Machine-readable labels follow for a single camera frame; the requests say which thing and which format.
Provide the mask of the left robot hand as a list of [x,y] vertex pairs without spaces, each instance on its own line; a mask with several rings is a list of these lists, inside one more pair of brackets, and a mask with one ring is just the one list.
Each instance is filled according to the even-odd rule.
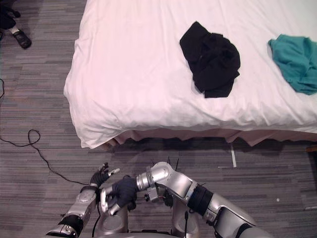
[[112,175],[118,173],[120,168],[109,170],[108,162],[103,163],[98,170],[92,175],[90,179],[90,186],[99,188],[104,182],[106,182]]

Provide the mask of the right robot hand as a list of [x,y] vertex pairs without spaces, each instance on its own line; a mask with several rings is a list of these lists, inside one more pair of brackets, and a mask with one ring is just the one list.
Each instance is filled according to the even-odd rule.
[[134,210],[138,191],[136,179],[130,176],[124,176],[110,187],[103,188],[100,194],[102,212],[112,216],[124,207],[128,211]]

